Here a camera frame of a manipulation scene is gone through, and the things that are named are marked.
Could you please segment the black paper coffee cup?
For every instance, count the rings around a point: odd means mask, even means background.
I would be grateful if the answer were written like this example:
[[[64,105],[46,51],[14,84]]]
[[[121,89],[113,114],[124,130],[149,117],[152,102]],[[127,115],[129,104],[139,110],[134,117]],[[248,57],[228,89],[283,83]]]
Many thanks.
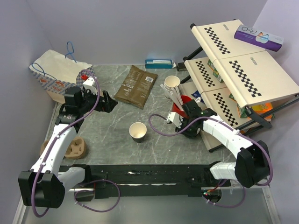
[[[142,143],[147,133],[147,127],[142,122],[135,122],[129,127],[129,134],[133,141]]]

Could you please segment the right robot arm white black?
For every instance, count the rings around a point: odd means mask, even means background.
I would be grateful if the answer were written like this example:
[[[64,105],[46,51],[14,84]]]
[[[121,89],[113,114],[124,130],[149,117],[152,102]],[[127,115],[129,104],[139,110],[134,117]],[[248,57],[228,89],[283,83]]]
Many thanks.
[[[214,162],[204,174],[204,181],[209,186],[220,180],[235,180],[242,186],[250,188],[260,181],[273,178],[273,167],[266,144],[255,142],[242,135],[225,123],[212,109],[201,109],[195,100],[183,104],[185,117],[177,112],[167,116],[176,126],[176,132],[188,138],[198,133],[207,133],[216,138],[235,157],[235,162]]]

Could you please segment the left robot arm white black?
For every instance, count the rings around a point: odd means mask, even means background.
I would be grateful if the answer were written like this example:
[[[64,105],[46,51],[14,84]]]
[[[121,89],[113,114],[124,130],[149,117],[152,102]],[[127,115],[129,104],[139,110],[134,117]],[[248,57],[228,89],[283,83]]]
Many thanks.
[[[19,174],[21,197],[26,206],[59,208],[66,191],[77,184],[86,188],[93,180],[88,165],[75,164],[62,175],[58,175],[59,168],[86,115],[92,111],[110,113],[118,103],[107,91],[99,96],[77,86],[66,89],[64,99],[42,155],[30,170]]]

